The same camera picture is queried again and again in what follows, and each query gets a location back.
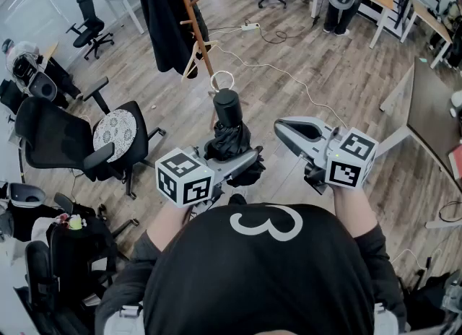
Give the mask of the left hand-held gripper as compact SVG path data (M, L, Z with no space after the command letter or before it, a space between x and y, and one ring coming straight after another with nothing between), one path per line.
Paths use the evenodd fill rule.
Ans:
M215 141L198 147L175 148L155 162L157 190L177 207L209 208L223 194L221 184L246 171L257 160L261 147L226 161L216 157Z

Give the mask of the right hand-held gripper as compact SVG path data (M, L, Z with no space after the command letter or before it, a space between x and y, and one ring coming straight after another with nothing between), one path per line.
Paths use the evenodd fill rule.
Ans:
M274 132L296 156L308 156L304 180L319 194L328 186L361 188L378 150L378 142L360 130L332 129L312 116L280 118Z

